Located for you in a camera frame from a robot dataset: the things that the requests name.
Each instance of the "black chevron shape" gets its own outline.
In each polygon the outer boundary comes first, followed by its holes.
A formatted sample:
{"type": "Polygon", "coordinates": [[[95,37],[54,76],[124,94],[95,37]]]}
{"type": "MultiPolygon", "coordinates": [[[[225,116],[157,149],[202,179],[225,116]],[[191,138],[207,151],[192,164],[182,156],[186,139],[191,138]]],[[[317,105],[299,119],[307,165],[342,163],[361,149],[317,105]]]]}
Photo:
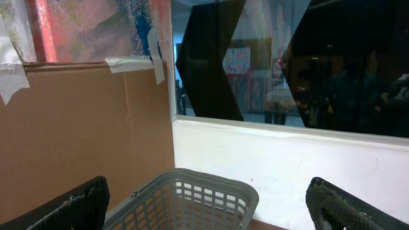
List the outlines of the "black chevron shape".
{"type": "Polygon", "coordinates": [[[176,67],[196,116],[243,121],[222,62],[245,0],[193,6],[176,67]]]}

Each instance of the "dark glass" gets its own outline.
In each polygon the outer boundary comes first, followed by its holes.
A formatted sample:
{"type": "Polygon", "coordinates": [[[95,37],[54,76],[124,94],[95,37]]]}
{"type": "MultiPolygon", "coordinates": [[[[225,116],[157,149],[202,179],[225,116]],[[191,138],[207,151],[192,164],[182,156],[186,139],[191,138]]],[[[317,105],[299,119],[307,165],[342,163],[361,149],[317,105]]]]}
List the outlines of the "dark glass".
{"type": "Polygon", "coordinates": [[[178,114],[409,137],[408,0],[172,4],[178,114]]]}

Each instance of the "laundry basket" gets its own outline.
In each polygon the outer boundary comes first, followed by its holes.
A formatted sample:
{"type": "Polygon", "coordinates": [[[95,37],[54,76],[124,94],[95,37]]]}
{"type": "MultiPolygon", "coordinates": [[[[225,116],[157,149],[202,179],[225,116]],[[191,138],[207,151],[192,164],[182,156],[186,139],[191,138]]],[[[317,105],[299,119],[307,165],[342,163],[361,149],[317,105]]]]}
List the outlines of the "laundry basket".
{"type": "Polygon", "coordinates": [[[247,229],[258,199],[248,184],[175,169],[111,210],[104,229],[247,229]]]}

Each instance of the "brown surface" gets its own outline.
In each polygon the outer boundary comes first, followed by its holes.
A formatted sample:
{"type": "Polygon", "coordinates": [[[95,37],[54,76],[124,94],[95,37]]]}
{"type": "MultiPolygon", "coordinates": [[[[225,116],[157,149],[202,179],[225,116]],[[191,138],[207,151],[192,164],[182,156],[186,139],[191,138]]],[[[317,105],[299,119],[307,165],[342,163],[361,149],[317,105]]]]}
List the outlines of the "brown surface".
{"type": "Polygon", "coordinates": [[[167,82],[153,70],[31,65],[29,89],[0,102],[0,223],[102,175],[113,208],[174,168],[167,82]]]}
{"type": "Polygon", "coordinates": [[[250,230],[285,230],[285,229],[270,224],[266,224],[257,220],[252,220],[250,224],[250,230]]]}

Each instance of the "tape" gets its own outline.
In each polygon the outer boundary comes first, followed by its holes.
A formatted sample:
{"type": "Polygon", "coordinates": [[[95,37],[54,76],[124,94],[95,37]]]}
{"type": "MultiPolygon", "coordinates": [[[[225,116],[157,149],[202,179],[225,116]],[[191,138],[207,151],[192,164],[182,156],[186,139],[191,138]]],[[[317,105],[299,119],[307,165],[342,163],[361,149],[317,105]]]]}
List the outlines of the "tape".
{"type": "Polygon", "coordinates": [[[155,28],[152,28],[148,33],[148,45],[149,52],[151,53],[153,67],[155,69],[156,84],[159,84],[165,80],[165,74],[164,65],[159,55],[157,31],[155,28]]]}
{"type": "Polygon", "coordinates": [[[4,104],[7,105],[19,89],[29,87],[23,64],[0,16],[0,95],[4,104]]]}
{"type": "Polygon", "coordinates": [[[106,57],[105,62],[109,65],[111,73],[153,69],[149,56],[106,57]]]}

